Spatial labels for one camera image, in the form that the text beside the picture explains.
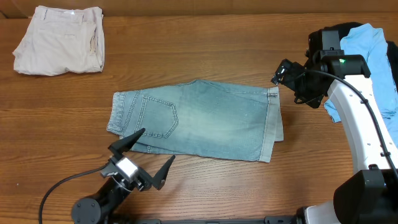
white shorts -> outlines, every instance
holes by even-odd
[[[102,9],[64,10],[39,6],[13,52],[14,70],[28,75],[102,72]]]

